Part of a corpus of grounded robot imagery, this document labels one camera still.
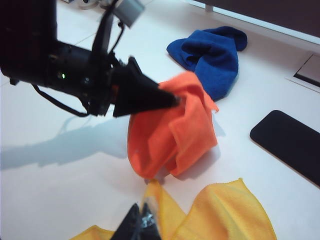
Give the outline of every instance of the blue cloth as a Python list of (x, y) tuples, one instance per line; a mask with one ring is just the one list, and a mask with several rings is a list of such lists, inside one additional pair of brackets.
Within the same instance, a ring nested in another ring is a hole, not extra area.
[(248, 43), (247, 35), (233, 27), (196, 30), (166, 50), (186, 70), (193, 71), (213, 100), (226, 96), (238, 74), (237, 51)]

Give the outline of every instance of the yellow cloth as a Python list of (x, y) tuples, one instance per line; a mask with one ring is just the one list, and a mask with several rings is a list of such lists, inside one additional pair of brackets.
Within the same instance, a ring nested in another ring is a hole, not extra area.
[[(143, 202), (154, 211), (162, 240), (276, 240), (271, 222), (240, 178), (206, 186), (185, 215), (156, 181)], [(112, 232), (92, 226), (71, 240), (109, 240)]]
[(113, 234), (114, 231), (104, 230), (96, 225), (93, 225), (70, 240), (109, 240)]

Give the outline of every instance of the white surface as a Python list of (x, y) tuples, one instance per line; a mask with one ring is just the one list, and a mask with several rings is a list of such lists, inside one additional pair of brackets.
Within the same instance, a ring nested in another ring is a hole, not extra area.
[[(91, 48), (99, 12), (59, 3), (59, 39)], [(67, 14), (72, 18), (63, 25)], [(218, 146), (178, 178), (160, 174), (160, 182), (187, 213), (206, 185), (242, 177), (278, 239), (318, 240), (320, 189), (249, 137), (275, 109), (320, 132), (320, 94), (285, 79), (309, 51), (319, 54), (318, 45), (179, 0), (153, 0), (125, 31), (116, 54), (124, 61), (135, 56), (142, 71), (161, 82), (183, 71), (166, 52), (171, 41), (220, 26), (245, 31), (249, 43), (238, 53), (235, 85), (213, 115)], [(114, 27), (111, 41), (119, 32)], [(29, 84), (11, 86), (1, 78), (1, 239), (69, 239), (95, 224), (115, 230), (146, 187), (127, 157), (129, 118), (114, 119), (111, 112), (105, 118), (77, 118)], [(56, 96), (76, 105), (69, 96)]]

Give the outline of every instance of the cable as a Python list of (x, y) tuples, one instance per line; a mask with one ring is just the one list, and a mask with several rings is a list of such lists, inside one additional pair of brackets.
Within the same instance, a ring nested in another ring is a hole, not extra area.
[(48, 94), (45, 93), (44, 91), (41, 91), (37, 85), (33, 85), (33, 84), (32, 84), (32, 86), (33, 86), (33, 88), (36, 90), (36, 92), (37, 92), (38, 94), (40, 94), (42, 97), (44, 97), (45, 99), (47, 99), (47, 100), (48, 100), (49, 102), (51, 102), (52, 104), (56, 105), (58, 108), (61, 108), (61, 109), (65, 110), (65, 111), (67, 111), (67, 112), (69, 112), (69, 113), (71, 113), (71, 114), (74, 114), (74, 115), (78, 116), (78, 117), (86, 117), (86, 116), (89, 115), (88, 112), (87, 112), (87, 113), (79, 112), (79, 111), (74, 110), (73, 108), (71, 108), (71, 107), (63, 104), (62, 102), (60, 102), (60, 101), (58, 101), (57, 99), (53, 98), (52, 96), (48, 95)]
[(114, 51), (115, 47), (118, 45), (118, 42), (119, 42), (122, 34), (123, 34), (124, 31), (125, 31), (125, 25), (124, 25), (124, 23), (123, 23), (122, 21), (120, 21), (120, 22), (118, 23), (118, 26), (121, 28), (121, 32), (120, 32), (117, 40), (115, 41), (113, 47), (111, 48), (110, 53), (112, 53), (112, 52)]

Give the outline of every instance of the crumpled towel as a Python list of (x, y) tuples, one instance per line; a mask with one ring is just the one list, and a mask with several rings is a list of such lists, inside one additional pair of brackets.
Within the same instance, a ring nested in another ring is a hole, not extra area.
[(188, 38), (170, 43), (167, 51), (186, 70), (193, 71), (213, 100), (226, 96), (238, 74), (237, 51), (247, 35), (230, 26), (196, 30)]
[[(268, 215), (241, 178), (206, 186), (187, 215), (156, 180), (149, 182), (143, 202), (153, 202), (162, 240), (277, 239)], [(109, 233), (93, 226), (71, 240), (109, 240)]]
[(217, 144), (212, 109), (218, 107), (193, 72), (161, 82), (159, 88), (179, 96), (179, 106), (132, 114), (128, 127), (128, 159), (145, 179), (163, 166), (179, 175)]

